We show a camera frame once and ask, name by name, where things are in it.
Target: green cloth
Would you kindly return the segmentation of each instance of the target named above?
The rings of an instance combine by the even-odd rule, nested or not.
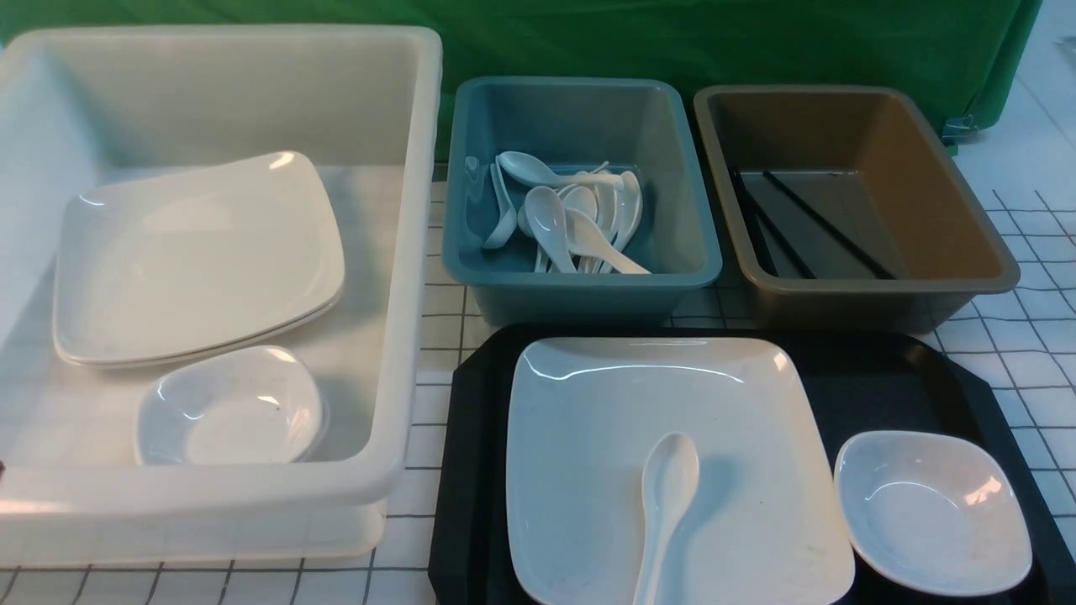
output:
[[[732,83],[898,88],[940,129],[996,122],[1042,0],[0,0],[0,39],[72,25],[423,25],[452,95],[489,74],[651,78],[690,102]]]

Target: tray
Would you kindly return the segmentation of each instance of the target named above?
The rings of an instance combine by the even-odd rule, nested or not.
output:
[[[925,334],[975,295],[1008,292],[1019,281],[997,229],[901,93],[711,86],[695,96],[694,113],[718,192],[711,199],[725,217],[760,327]],[[742,186],[731,178],[736,171]],[[744,193],[758,209],[739,199]],[[759,224],[763,216],[773,225]],[[862,254],[838,243],[838,231]],[[794,266],[796,255],[804,266]],[[882,272],[864,257],[896,279],[877,279]],[[805,267],[817,279],[804,279]]]
[[[1004,468],[1020,500],[1035,561],[1007,593],[961,603],[1076,603],[1076,563],[1023,462],[990,388],[918,340],[894,334],[512,326],[486,341],[453,377],[429,555],[441,605],[529,605],[508,547],[505,446],[508,399],[522,350],[558,336],[750,337],[789,353],[804,382],[832,464],[846,439],[875,428],[968,439]],[[856,559],[855,582],[837,603],[950,603],[900,587]]]
[[[43,30],[4,50],[0,565],[372,548],[407,444],[440,66],[435,32],[393,26]],[[266,341],[302,358],[331,408],[316,463],[138,466],[134,409],[175,365],[57,357],[63,209],[99,185],[283,150],[317,168],[345,258],[339,302]],[[344,530],[305,532],[314,508]],[[280,530],[244,529],[253,518]]]

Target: white plate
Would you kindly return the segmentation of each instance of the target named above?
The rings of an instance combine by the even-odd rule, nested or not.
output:
[[[326,302],[324,306],[318,307],[318,308],[314,309],[313,311],[307,313],[306,315],[302,315],[301,318],[295,320],[294,322],[286,323],[286,324],[281,325],[281,326],[277,326],[274,328],[268,330],[268,332],[263,332],[260,334],[255,334],[255,335],[253,335],[253,336],[251,336],[249,338],[244,338],[242,340],[236,340],[233,342],[228,342],[228,343],[223,344],[221,347],[213,347],[211,349],[200,349],[198,351],[192,351],[189,353],[184,353],[182,355],[174,355],[174,356],[171,356],[171,357],[158,357],[158,358],[143,360],[143,361],[138,361],[138,362],[127,362],[127,363],[118,363],[118,364],[90,364],[90,363],[84,363],[84,364],[79,364],[79,365],[82,365],[84,367],[91,367],[94,369],[108,369],[108,370],[113,370],[113,369],[130,369],[130,368],[138,368],[138,367],[144,367],[144,366],[151,366],[151,365],[158,365],[158,364],[178,364],[178,363],[183,363],[183,362],[189,362],[189,361],[197,360],[197,358],[200,358],[200,357],[208,357],[210,355],[220,355],[222,353],[227,353],[228,351],[235,351],[236,349],[242,349],[243,347],[250,347],[251,344],[254,344],[255,342],[258,342],[258,341],[261,341],[261,340],[267,340],[269,338],[272,338],[274,336],[283,334],[285,332],[293,330],[293,329],[301,326],[302,324],[312,322],[312,321],[316,320],[317,318],[324,315],[325,313],[329,312],[332,309],[332,307],[336,306],[336,304],[340,301],[340,298],[341,298],[342,294],[343,294],[343,289],[341,287],[340,291],[337,293],[337,295],[331,300],[329,300],[328,302]]]
[[[313,165],[281,152],[71,200],[53,339],[65,361],[140,364],[233,343],[325,307],[343,284]]]
[[[744,338],[554,338],[527,347],[508,419],[508,537],[548,605],[631,603],[647,454],[681,431],[698,493],[659,603],[819,605],[851,587],[852,549],[788,355]]]

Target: spoon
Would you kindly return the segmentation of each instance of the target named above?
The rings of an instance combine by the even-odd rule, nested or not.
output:
[[[646,538],[633,605],[654,605],[657,585],[672,532],[698,489],[698,452],[683,433],[669,433],[650,450],[642,467],[642,512]]]
[[[568,253],[568,222],[564,202],[556,196],[556,192],[549,187],[530,189],[523,200],[523,211],[526,212],[530,233],[553,262],[556,270],[562,273],[575,273],[576,266],[571,264],[571,255]]]
[[[608,160],[603,161],[600,165],[598,165],[597,168],[595,168],[594,170],[591,170],[590,172],[585,172],[585,171],[580,170],[579,172],[576,172],[576,174],[597,174],[598,172],[603,172],[603,171],[604,172],[609,172],[608,170],[604,170],[606,166],[609,166],[609,161]],[[577,186],[578,185],[565,185],[565,186],[561,187],[560,189],[556,189],[556,195],[561,196],[561,199],[564,199],[565,194],[567,194],[569,191],[576,188]],[[523,235],[527,236],[528,238],[535,237],[534,234],[530,233],[530,226],[527,225],[527,217],[526,217],[526,215],[524,215],[522,212],[519,213],[519,221],[518,222],[519,222],[520,230],[523,231]]]
[[[568,251],[576,256],[593,256],[612,265],[621,273],[649,275],[650,271],[624,256],[609,243],[597,223],[575,208],[566,209],[568,219]]]
[[[597,219],[598,215],[598,202],[594,198],[594,193],[586,187],[572,187],[566,194],[557,194],[557,197],[564,202],[564,208],[575,208],[576,210],[586,214],[591,220]],[[541,248],[538,249],[538,258],[535,259],[535,272],[543,273],[546,272],[546,258],[544,253]]]
[[[631,170],[625,170],[621,177],[624,179],[624,191],[617,195],[620,206],[617,208],[617,236],[612,241],[612,247],[618,252],[622,252],[632,240],[642,220],[642,188],[639,180]],[[611,269],[606,264],[598,272],[608,273]]]
[[[500,221],[497,222],[497,226],[490,234],[490,237],[485,239],[485,243],[482,248],[486,250],[495,250],[498,248],[504,248],[505,243],[508,242],[508,238],[512,237],[515,233],[515,208],[512,207],[511,200],[508,198],[508,187],[505,186],[505,175],[500,172],[500,167],[497,165],[496,160],[490,165],[490,180],[493,181],[493,195],[497,198],[497,208],[500,210]]]
[[[613,241],[617,235],[617,189],[606,184],[594,185],[594,193],[597,197],[598,213],[594,222],[601,229],[601,235],[606,240]],[[584,273],[596,273],[601,262],[597,258],[585,258],[580,266]]]
[[[575,174],[564,175],[553,172],[544,161],[523,152],[501,152],[497,156],[500,167],[508,174],[524,185],[537,187],[563,187],[564,185],[594,185],[609,183],[618,189],[624,188],[624,180],[619,174]]]

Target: brown plastic bin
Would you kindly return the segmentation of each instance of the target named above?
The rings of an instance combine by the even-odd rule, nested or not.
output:
[[[922,334],[975,295],[1006,292],[1019,281],[1008,248],[904,95],[862,86],[712,86],[694,104],[760,327]],[[761,221],[745,221],[730,168],[739,170],[748,197],[779,236]],[[764,171],[895,279],[876,278]],[[783,254],[779,237],[815,279],[797,271],[802,265]]]

